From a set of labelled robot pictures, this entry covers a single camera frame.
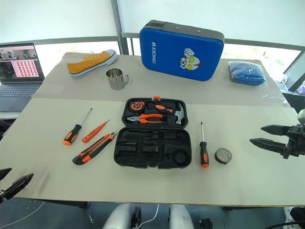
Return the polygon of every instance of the laptop screen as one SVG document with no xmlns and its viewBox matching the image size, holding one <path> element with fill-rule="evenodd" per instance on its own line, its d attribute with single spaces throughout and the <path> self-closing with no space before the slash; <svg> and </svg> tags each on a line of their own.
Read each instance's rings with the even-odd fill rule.
<svg viewBox="0 0 305 229">
<path fill-rule="evenodd" d="M 1 83 L 40 83 L 43 79 L 33 43 L 0 45 Z"/>
</svg>

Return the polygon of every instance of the laptop keyboard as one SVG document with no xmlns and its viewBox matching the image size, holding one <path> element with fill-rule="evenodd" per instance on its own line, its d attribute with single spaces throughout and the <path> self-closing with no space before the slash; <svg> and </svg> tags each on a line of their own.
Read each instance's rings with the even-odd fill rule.
<svg viewBox="0 0 305 229">
<path fill-rule="evenodd" d="M 0 97 L 31 97 L 41 84 L 0 85 Z"/>
</svg>

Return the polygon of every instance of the yellow sneaker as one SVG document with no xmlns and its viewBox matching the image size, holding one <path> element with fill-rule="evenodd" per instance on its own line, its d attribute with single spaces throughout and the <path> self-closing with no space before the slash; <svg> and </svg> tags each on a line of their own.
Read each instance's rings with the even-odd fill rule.
<svg viewBox="0 0 305 229">
<path fill-rule="evenodd" d="M 70 75 L 75 79 L 79 79 L 97 68 L 109 66 L 117 57 L 118 54 L 116 54 L 115 50 L 109 49 L 99 54 L 85 55 L 83 61 L 67 63 L 67 67 Z"/>
</svg>

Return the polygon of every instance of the mug handle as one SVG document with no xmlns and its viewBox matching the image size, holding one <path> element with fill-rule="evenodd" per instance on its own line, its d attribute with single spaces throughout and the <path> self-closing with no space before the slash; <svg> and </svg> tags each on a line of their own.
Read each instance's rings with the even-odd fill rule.
<svg viewBox="0 0 305 229">
<path fill-rule="evenodd" d="M 124 84 L 127 84 L 129 82 L 129 76 L 128 74 L 123 73 L 123 76 L 127 76 L 127 82 L 124 82 Z"/>
</svg>

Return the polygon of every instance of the tool case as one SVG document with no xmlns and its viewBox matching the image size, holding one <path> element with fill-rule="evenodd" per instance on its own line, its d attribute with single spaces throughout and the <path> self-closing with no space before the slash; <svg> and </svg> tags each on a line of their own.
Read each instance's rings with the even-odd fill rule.
<svg viewBox="0 0 305 229">
<path fill-rule="evenodd" d="M 210 79 L 224 48 L 221 32 L 149 21 L 140 31 L 142 63 L 150 70 L 189 79 Z"/>
<path fill-rule="evenodd" d="M 183 101 L 158 96 L 131 98 L 126 102 L 122 121 L 126 127 L 116 139 L 117 164 L 184 168 L 192 161 L 190 136 L 184 130 L 188 119 Z"/>
</svg>

